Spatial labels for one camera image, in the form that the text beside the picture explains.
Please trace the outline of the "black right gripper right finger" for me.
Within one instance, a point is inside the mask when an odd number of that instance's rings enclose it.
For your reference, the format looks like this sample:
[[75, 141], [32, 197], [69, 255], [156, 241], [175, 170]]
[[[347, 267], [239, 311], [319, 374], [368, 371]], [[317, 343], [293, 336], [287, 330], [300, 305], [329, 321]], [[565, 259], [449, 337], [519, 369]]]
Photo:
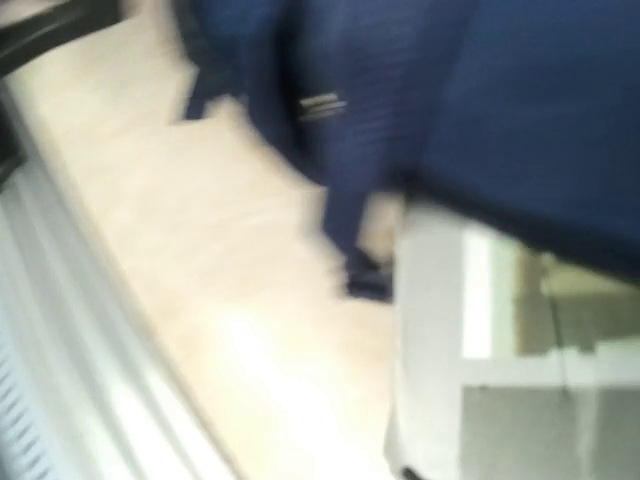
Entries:
[[121, 1], [2, 1], [1, 74], [122, 20]]

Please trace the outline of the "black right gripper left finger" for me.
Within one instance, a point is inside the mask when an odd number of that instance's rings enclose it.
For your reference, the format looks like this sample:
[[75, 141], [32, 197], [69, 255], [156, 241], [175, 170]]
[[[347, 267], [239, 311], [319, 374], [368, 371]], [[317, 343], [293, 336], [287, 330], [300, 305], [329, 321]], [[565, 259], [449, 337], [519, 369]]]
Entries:
[[0, 113], [0, 183], [5, 183], [24, 162], [18, 132], [8, 111], [2, 107]]

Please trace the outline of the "grey ianra book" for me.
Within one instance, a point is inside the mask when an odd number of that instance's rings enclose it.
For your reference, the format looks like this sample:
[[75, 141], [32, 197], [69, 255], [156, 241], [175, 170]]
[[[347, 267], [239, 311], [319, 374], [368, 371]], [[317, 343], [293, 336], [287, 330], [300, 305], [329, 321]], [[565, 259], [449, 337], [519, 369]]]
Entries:
[[394, 293], [396, 478], [638, 477], [636, 284], [417, 202]]

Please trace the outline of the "navy blue student backpack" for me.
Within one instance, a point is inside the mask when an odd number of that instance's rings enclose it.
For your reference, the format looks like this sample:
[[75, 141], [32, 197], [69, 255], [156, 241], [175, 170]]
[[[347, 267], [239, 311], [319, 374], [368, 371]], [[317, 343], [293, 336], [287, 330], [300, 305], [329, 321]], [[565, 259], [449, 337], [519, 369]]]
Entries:
[[196, 67], [325, 190], [346, 292], [388, 302], [369, 199], [435, 201], [539, 251], [639, 279], [635, 1], [175, 1]]

